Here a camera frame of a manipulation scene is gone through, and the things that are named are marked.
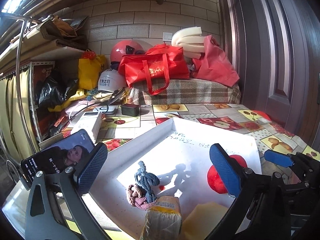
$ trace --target checkered fabric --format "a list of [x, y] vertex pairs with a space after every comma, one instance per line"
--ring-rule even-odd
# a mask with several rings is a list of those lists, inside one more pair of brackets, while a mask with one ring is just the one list
[[[163, 79], [152, 80], [154, 90], [164, 87], [164, 84]], [[217, 82], [201, 79], [170, 80], [167, 89], [155, 96], [149, 94], [146, 81], [134, 83], [132, 86], [129, 100], [132, 104], [137, 105], [239, 104], [241, 96], [237, 84], [230, 88]]]

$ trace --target soap bar package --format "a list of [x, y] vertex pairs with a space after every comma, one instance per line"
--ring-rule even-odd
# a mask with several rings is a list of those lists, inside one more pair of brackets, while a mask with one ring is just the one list
[[161, 196], [147, 211], [140, 240], [176, 240], [181, 221], [179, 198]]

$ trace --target light switch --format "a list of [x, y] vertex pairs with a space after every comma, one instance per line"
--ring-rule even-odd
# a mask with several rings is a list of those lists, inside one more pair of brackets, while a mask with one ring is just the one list
[[162, 40], [163, 41], [171, 41], [172, 40], [172, 33], [162, 33]]

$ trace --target tile wall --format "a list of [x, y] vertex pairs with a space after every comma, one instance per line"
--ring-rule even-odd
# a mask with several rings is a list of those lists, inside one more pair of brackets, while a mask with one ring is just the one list
[[[88, 37], [89, 49], [104, 54], [110, 64], [112, 47], [134, 38], [144, 49], [163, 43], [162, 33], [175, 33], [200, 26], [203, 36], [220, 41], [221, 17], [218, 0], [90, 0], [58, 11], [62, 18], [89, 16], [80, 33]], [[77, 60], [57, 62], [65, 78], [77, 77]]]

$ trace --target red helmet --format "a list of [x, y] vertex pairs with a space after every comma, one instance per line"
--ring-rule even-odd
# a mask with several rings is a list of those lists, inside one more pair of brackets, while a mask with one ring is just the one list
[[122, 56], [126, 54], [144, 54], [144, 51], [142, 46], [136, 41], [119, 41], [111, 50], [110, 61], [120, 62], [122, 60]]

